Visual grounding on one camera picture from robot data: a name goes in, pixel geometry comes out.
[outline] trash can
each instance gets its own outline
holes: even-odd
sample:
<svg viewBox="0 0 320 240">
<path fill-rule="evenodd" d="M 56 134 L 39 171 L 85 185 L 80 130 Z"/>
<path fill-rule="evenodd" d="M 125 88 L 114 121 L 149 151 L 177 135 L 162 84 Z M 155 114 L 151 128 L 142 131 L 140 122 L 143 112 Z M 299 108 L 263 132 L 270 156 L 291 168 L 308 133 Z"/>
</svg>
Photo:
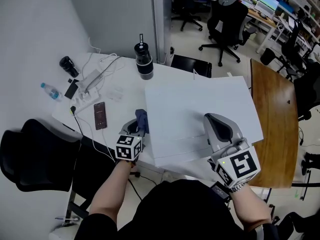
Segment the trash can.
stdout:
<svg viewBox="0 0 320 240">
<path fill-rule="evenodd" d="M 273 50 L 267 48 L 265 49 L 264 53 L 262 54 L 260 61 L 264 64 L 264 65 L 268 65 L 270 62 L 273 61 L 273 59 L 276 57 L 275 53 Z"/>
</svg>

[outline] forearm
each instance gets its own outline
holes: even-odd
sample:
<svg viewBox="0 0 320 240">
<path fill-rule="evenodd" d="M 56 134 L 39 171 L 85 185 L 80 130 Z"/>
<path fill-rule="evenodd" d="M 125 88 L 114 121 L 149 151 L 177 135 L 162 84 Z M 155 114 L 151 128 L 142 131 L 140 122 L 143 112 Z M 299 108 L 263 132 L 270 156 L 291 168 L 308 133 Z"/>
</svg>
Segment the forearm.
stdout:
<svg viewBox="0 0 320 240">
<path fill-rule="evenodd" d="M 125 198 L 131 164 L 120 161 L 95 193 L 89 214 L 105 214 L 117 223 L 117 215 Z"/>
<path fill-rule="evenodd" d="M 248 184 L 230 195 L 235 213 L 245 230 L 251 231 L 261 224 L 271 223 L 270 209 Z"/>
</svg>

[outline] white cube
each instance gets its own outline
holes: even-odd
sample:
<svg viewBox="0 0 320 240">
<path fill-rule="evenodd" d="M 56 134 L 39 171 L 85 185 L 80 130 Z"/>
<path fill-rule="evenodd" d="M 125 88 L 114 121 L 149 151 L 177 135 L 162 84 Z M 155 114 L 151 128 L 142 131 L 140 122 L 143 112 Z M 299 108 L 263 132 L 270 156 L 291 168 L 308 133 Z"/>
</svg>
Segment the white cube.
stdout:
<svg viewBox="0 0 320 240">
<path fill-rule="evenodd" d="M 142 151 L 142 137 L 120 135 L 115 145 L 117 159 L 134 161 Z"/>
<path fill-rule="evenodd" d="M 260 170 L 258 156 L 253 146 L 220 158 L 215 164 L 215 172 L 228 188 L 248 182 Z"/>
</svg>

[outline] black water bottle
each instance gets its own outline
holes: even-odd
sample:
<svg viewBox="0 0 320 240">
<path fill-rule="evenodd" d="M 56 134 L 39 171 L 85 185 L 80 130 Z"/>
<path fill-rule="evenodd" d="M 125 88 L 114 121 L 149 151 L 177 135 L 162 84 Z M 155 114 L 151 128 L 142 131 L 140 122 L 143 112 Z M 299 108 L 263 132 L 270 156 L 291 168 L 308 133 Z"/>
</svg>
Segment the black water bottle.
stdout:
<svg viewBox="0 0 320 240">
<path fill-rule="evenodd" d="M 140 34 L 140 43 L 134 46 L 135 63 L 143 80 L 149 80 L 154 76 L 154 64 L 149 52 L 149 46 L 144 42 L 143 34 Z"/>
<path fill-rule="evenodd" d="M 60 67 L 64 69 L 64 71 L 68 72 L 73 78 L 76 78 L 79 73 L 75 69 L 75 64 L 72 62 L 72 60 L 68 57 L 65 56 L 60 60 L 59 63 Z"/>
</svg>

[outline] white board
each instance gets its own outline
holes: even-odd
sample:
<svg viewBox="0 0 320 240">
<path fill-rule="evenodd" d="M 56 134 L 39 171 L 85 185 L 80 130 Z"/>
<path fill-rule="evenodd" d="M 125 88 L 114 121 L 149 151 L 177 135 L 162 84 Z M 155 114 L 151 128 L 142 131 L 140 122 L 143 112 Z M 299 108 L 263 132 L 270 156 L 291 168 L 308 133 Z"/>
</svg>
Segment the white board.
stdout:
<svg viewBox="0 0 320 240">
<path fill-rule="evenodd" d="M 206 113 L 236 122 L 254 143 L 263 139 L 257 111 L 242 76 L 206 78 L 145 86 L 150 139 L 156 166 L 209 157 Z"/>
</svg>

